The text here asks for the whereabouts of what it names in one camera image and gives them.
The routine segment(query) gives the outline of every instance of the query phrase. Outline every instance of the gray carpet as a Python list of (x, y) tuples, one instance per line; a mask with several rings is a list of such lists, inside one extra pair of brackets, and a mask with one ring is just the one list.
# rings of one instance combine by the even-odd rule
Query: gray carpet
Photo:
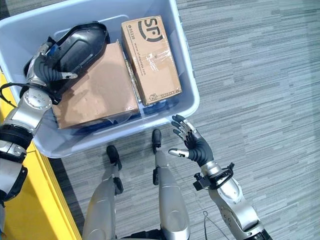
[[(1, 16), (58, 0), (1, 0)], [(277, 240), (320, 239), (319, 0), (177, 0), (189, 42), (200, 106), (189, 119), (212, 146)], [(163, 149), (183, 147), (167, 124)], [(152, 184), (152, 130), (111, 142), (119, 151), (123, 194), (116, 198), (118, 237), (159, 227)], [(108, 159), (106, 146), (52, 160), (82, 230), (90, 197)], [(233, 239), (206, 191), (196, 192), (195, 163), (168, 156), (191, 221), (204, 238), (203, 210)], [(224, 240), (208, 223), (208, 239)]]

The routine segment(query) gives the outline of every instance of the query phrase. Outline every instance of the robotic arm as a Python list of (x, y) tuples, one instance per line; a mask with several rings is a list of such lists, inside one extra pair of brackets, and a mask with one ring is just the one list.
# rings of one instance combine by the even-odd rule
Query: robotic arm
[[(4, 202), (20, 192), (28, 173), (23, 166), (27, 148), (44, 114), (56, 101), (48, 83), (77, 77), (75, 73), (59, 72), (46, 65), (46, 52), (51, 46), (52, 43), (46, 42), (32, 58), (26, 76), (27, 83), (17, 84), (23, 86), (21, 100), (0, 125), (0, 234), (4, 231)], [(5, 84), (1, 89), (10, 86), (13, 84)]]
[(169, 154), (191, 159), (198, 163), (202, 175), (194, 175), (197, 191), (206, 189), (219, 208), (222, 219), (237, 240), (272, 240), (254, 210), (244, 198), (240, 184), (233, 178), (231, 163), (221, 168), (215, 162), (212, 150), (199, 131), (184, 117), (172, 117), (173, 132), (183, 141), (188, 150), (172, 148)]

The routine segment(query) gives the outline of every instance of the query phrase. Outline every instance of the yellow table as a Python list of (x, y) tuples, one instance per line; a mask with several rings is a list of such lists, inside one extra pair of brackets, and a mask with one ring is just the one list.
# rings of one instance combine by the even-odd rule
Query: yellow table
[[(0, 85), (6, 83), (0, 72)], [(15, 104), (11, 91), (3, 94)], [(0, 123), (12, 107), (0, 99)], [(81, 236), (48, 158), (33, 142), (23, 165), (28, 175), (20, 194), (5, 203), (4, 232), (8, 240), (80, 240)]]

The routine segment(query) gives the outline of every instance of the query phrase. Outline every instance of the plastic storage bin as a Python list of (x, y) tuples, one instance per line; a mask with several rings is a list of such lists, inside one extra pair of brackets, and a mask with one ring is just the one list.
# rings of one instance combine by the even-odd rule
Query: plastic storage bin
[[(168, 123), (171, 115), (187, 117), (196, 111), (199, 93), (177, 5), (175, 0), (69, 0), (0, 21), (1, 69), (8, 82), (24, 83), (24, 65), (48, 36), (58, 39), (75, 25), (99, 21), (106, 25), (111, 42), (121, 41), (122, 22), (157, 15), (162, 16), (183, 93), (153, 108), (141, 108), (141, 115), (126, 123), (86, 130), (58, 129), (53, 112), (48, 111), (34, 138), (42, 154), (65, 157)], [(12, 88), (16, 101), (19, 92), (20, 88)]]

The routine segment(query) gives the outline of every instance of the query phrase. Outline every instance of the wire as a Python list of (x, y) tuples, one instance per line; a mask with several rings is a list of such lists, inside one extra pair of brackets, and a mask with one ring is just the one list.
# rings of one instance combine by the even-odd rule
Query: wire
[(225, 233), (220, 229), (220, 227), (218, 227), (217, 224), (215, 224), (209, 217), (208, 217), (208, 212), (207, 211), (203, 211), (203, 215), (204, 215), (204, 219), (203, 219), (203, 227), (204, 227), (204, 237), (205, 240), (208, 240), (207, 237), (207, 227), (206, 227), (206, 219), (208, 219), (213, 225), (216, 226), (217, 229), (219, 229), (219, 231), (223, 234), (223, 236), (225, 236), (226, 239), (230, 240), (227, 235), (225, 235)]

